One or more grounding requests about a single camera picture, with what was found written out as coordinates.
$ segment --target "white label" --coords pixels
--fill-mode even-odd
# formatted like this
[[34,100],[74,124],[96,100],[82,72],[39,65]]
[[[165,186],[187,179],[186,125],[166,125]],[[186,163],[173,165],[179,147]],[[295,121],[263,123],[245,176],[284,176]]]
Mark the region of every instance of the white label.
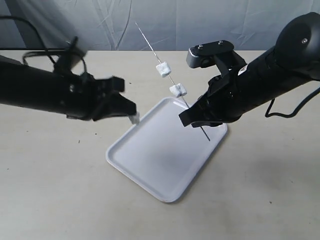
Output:
[[243,68],[240,69],[240,71],[238,72],[238,76],[243,74],[246,70],[247,70],[248,64],[245,65]]

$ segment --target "screw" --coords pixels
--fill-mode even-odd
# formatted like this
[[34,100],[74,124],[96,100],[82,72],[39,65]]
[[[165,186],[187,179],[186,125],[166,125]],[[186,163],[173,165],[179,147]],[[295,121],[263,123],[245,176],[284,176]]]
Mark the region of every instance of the screw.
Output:
[[75,91],[75,85],[70,84],[69,91],[73,93]]

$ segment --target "white backdrop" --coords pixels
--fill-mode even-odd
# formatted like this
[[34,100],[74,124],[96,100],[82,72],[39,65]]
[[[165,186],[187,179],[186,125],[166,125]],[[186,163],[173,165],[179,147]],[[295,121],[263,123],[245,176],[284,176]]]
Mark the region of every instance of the white backdrop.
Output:
[[[266,50],[290,20],[320,12],[320,0],[6,1],[16,2],[49,47],[78,35],[89,50],[148,50],[135,21],[156,50],[181,51],[222,39],[237,50]],[[0,41],[0,47],[12,44]]]

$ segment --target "table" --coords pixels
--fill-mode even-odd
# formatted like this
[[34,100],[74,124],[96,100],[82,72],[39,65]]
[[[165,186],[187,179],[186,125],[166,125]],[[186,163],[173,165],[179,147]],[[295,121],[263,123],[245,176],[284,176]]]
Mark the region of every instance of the table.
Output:
[[[262,51],[238,53],[250,62]],[[17,60],[22,54],[0,51]],[[189,68],[186,52],[158,55],[186,87],[190,103],[219,73]],[[171,95],[150,51],[90,51],[85,60],[96,78],[124,78],[124,95],[141,115]],[[45,57],[28,62],[52,69]],[[74,72],[82,72],[80,63]],[[274,110],[290,113],[317,86],[311,82],[279,97]],[[0,105],[0,239],[319,239],[319,97],[292,119],[265,118],[266,109],[229,124],[189,191],[165,204],[105,160],[107,148],[131,126],[127,118],[83,122]]]

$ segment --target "cable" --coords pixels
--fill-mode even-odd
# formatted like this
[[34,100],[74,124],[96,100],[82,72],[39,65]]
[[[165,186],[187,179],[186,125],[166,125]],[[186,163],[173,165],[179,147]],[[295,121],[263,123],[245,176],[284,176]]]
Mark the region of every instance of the cable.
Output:
[[37,29],[35,28],[35,26],[33,26],[31,24],[31,22],[29,22],[28,20],[25,20],[24,18],[22,17],[18,17],[18,16],[8,16],[8,15],[0,15],[0,20],[16,20],[16,21],[20,21],[20,22],[23,22],[25,24],[27,24],[36,34],[37,38],[39,39],[39,42],[40,44],[42,45],[43,47],[43,50],[46,52],[46,56],[48,56],[48,58],[50,59],[50,61],[53,63],[53,64],[56,64],[55,60],[51,57],[51,55],[49,54],[49,50],[46,48],[46,45],[44,43],[44,41],[42,40],[39,32],[37,31]]
[[270,102],[270,105],[268,106],[268,108],[267,108],[267,110],[265,112],[264,116],[266,118],[269,118],[269,117],[272,117],[272,116],[278,116],[278,117],[282,117],[282,118],[286,118],[286,119],[293,118],[304,107],[304,105],[306,105],[313,97],[315,97],[319,93],[320,93],[320,87],[318,89],[316,89],[315,91],[313,91],[312,93],[310,93],[305,99],[303,99],[291,114],[283,114],[283,113],[280,113],[280,112],[269,113],[271,108],[272,108],[272,106],[275,103],[275,99],[272,99],[271,102]]
[[44,52],[44,51],[29,51],[26,52],[23,56],[22,56],[22,61],[23,64],[28,65],[26,58],[31,58],[31,57],[39,57],[39,56],[61,56],[61,55],[75,55],[78,56],[82,63],[83,63],[83,71],[85,73],[87,73],[87,64],[86,61],[84,60],[84,58],[77,52],[74,51],[48,51]]

